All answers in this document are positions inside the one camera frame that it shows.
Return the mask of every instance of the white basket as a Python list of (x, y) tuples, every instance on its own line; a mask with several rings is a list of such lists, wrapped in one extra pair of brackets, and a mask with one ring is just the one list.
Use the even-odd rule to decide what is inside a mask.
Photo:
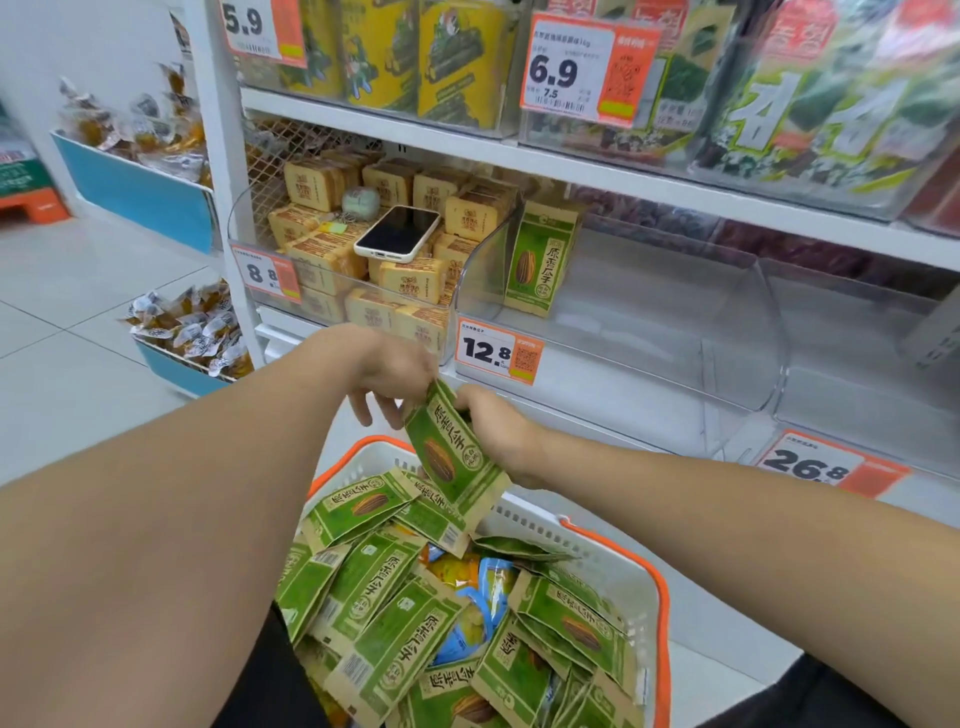
[[(389, 437), (368, 437), (313, 483), (303, 508), (305, 516), (321, 497), (370, 475), (398, 466), (414, 472), (420, 461), (410, 446)], [(506, 493), (480, 524), (480, 532), (515, 536), (560, 546), (579, 557), (570, 562), (585, 581), (595, 585), (623, 615), (636, 649), (637, 694), (646, 700), (645, 728), (669, 728), (670, 659), (666, 641), (669, 593), (657, 570), (607, 539), (575, 526), (535, 503), (539, 492), (523, 497)]]

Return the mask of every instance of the white floor tile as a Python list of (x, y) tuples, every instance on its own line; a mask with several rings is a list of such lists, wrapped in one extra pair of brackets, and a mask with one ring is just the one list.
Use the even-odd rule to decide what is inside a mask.
[(670, 674), (671, 728), (700, 725), (765, 687), (742, 672), (676, 643), (670, 643)]
[(0, 255), (0, 301), (61, 328), (204, 267), (155, 233), (90, 218), (5, 226)]
[[(157, 291), (163, 296), (173, 298), (191, 285), (206, 285), (208, 283), (215, 283), (219, 279), (220, 274), (215, 270), (212, 268), (203, 268), (196, 273), (191, 273), (189, 276), (184, 276), (181, 279), (160, 286)], [(130, 325), (120, 323), (120, 319), (127, 315), (128, 304), (129, 302), (121, 303), (109, 311), (105, 311), (104, 313), (94, 316), (92, 319), (87, 319), (71, 327), (70, 330), (88, 341), (110, 349), (112, 352), (123, 354), (136, 362), (142, 362), (143, 358), (137, 352), (136, 346), (130, 337)]]
[(0, 303), (0, 356), (30, 346), (58, 331), (57, 327), (40, 321), (36, 316)]
[(146, 367), (68, 331), (0, 359), (0, 483), (187, 400)]

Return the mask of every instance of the orange price tag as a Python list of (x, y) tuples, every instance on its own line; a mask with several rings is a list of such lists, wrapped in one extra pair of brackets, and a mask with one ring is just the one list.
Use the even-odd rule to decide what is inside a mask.
[(456, 358), (461, 364), (533, 384), (543, 342), (505, 328), (459, 317)]
[(220, 6), (231, 51), (306, 68), (299, 0), (231, 0)]
[(755, 465), (803, 480), (835, 485), (844, 491), (878, 497), (913, 471), (796, 429), (788, 429)]
[(535, 12), (520, 104), (629, 128), (659, 43), (659, 28)]
[(234, 243), (230, 246), (248, 288), (300, 302), (300, 284), (297, 283), (297, 272), (289, 258)]

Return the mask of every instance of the price label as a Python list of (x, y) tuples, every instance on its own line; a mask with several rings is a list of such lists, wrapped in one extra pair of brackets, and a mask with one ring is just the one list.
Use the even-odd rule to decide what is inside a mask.
[(525, 109), (629, 128), (660, 29), (535, 12)]
[(306, 68), (298, 0), (234, 0), (221, 11), (234, 53)]
[(903, 465), (793, 429), (786, 430), (756, 466), (867, 497), (882, 495), (912, 472)]
[(542, 353), (540, 339), (463, 316), (459, 319), (456, 358), (461, 364), (533, 384)]
[(248, 288), (269, 293), (288, 301), (300, 302), (297, 272), (290, 260), (255, 248), (231, 245), (240, 275)]

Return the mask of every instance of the forearm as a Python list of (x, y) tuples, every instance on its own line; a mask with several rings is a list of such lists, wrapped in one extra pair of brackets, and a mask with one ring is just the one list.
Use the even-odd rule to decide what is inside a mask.
[[(209, 725), (266, 616), (365, 341), (329, 329), (0, 491), (11, 725)], [(95, 666), (88, 680), (79, 666)], [(47, 689), (56, 699), (24, 702)]]
[(913, 728), (960, 717), (955, 530), (828, 485), (555, 432), (544, 434), (536, 463), (536, 480)]

